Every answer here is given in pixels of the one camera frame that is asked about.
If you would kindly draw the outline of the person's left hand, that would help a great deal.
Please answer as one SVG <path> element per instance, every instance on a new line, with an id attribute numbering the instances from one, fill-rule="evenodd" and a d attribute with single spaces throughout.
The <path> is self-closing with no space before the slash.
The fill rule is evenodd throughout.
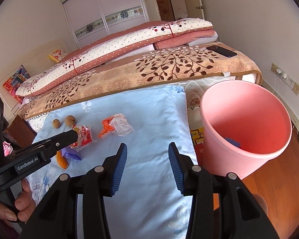
<path id="1" fill-rule="evenodd" d="M 12 210 L 7 208 L 4 204 L 0 202 L 0 219 L 7 221 L 17 221 L 19 219 L 21 222 L 27 222 L 32 215 L 34 209 L 36 208 L 35 201 L 32 199 L 32 191 L 30 189 L 29 182 L 26 178 L 22 180 L 22 192 L 19 194 L 15 200 L 15 207 L 18 210 L 16 215 Z"/>

